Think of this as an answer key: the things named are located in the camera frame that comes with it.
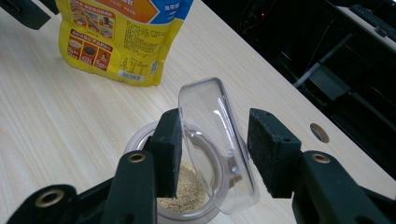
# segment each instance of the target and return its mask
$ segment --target circular hole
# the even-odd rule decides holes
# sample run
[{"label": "circular hole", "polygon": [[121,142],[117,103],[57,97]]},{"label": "circular hole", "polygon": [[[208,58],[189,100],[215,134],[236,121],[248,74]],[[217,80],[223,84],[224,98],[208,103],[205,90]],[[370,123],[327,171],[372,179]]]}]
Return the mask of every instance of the circular hole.
[{"label": "circular hole", "polygon": [[141,162],[146,158],[144,154],[134,154],[128,158],[130,162]]},{"label": "circular hole", "polygon": [[61,189],[50,189],[47,192],[42,193],[36,200],[35,206],[37,207],[48,207],[56,204],[64,197],[64,191]]},{"label": "circular hole", "polygon": [[317,162],[320,162],[320,163],[329,163],[330,162],[330,159],[327,156],[322,155],[322,154],[318,154],[318,153],[313,154],[312,155],[312,159],[314,161],[317,161]]},{"label": "circular hole", "polygon": [[329,135],[327,135],[327,133],[320,126],[318,126],[316,123],[311,123],[311,125],[309,127],[311,128],[311,131],[314,134],[314,136],[319,141],[321,141],[323,143],[330,142]]}]

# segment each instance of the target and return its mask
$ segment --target wooden table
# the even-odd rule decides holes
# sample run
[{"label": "wooden table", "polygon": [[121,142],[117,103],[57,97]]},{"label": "wooden table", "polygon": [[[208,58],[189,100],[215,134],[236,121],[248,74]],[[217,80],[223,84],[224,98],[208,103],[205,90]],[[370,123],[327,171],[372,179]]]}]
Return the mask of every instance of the wooden table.
[{"label": "wooden table", "polygon": [[[72,68],[58,52],[61,18],[33,31],[0,14],[0,223],[34,191],[70,184],[78,192],[114,175],[129,139],[177,107],[181,86],[219,77],[246,140],[248,111],[275,114],[302,150],[336,157],[361,186],[392,199],[396,183],[311,105],[267,61],[196,0],[169,52],[159,86],[141,88]],[[322,127],[320,142],[310,125]],[[291,200],[260,201],[212,223],[293,223]]]}]

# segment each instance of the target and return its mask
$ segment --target snack bag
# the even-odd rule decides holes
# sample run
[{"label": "snack bag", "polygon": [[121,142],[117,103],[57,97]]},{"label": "snack bag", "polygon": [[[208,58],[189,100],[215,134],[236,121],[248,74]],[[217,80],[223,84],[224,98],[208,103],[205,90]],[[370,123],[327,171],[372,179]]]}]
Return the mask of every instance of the snack bag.
[{"label": "snack bag", "polygon": [[192,0],[56,0],[59,49],[72,66],[134,86],[158,85]]}]

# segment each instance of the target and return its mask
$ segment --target black equipment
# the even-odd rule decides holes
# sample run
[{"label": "black equipment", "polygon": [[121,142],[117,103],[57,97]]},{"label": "black equipment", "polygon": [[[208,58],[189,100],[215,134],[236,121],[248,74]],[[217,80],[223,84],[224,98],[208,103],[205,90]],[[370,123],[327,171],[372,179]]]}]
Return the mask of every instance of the black equipment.
[{"label": "black equipment", "polygon": [[391,40],[396,41],[396,29],[390,26],[387,22],[383,21],[381,18],[377,17],[372,10],[361,5],[354,5],[349,9],[374,26],[376,32],[381,36],[388,36]]},{"label": "black equipment", "polygon": [[[166,147],[167,154],[178,158],[181,142],[175,117],[178,112],[175,109],[165,114],[171,116],[163,115],[157,129],[158,133],[167,135],[167,140],[163,144],[157,142],[155,150]],[[178,175],[158,176],[158,170],[170,165],[178,167],[180,160],[155,163],[155,157],[163,152],[152,153],[152,149],[147,150],[150,140],[146,144],[143,150],[121,157],[114,178],[79,195],[67,185],[37,191],[26,199],[8,224],[156,223],[159,196],[156,183],[167,181],[172,185]],[[395,201],[358,186],[336,158],[318,151],[303,153],[300,146],[300,140],[274,115],[250,110],[248,151],[272,197],[293,197],[298,223],[396,222]],[[164,191],[163,195],[175,193],[172,187],[165,187]]]},{"label": "black equipment", "polygon": [[[59,13],[55,0],[40,0],[40,2],[54,14]],[[50,20],[50,16],[31,0],[0,0],[0,7],[17,21],[34,30],[40,29]]]}]

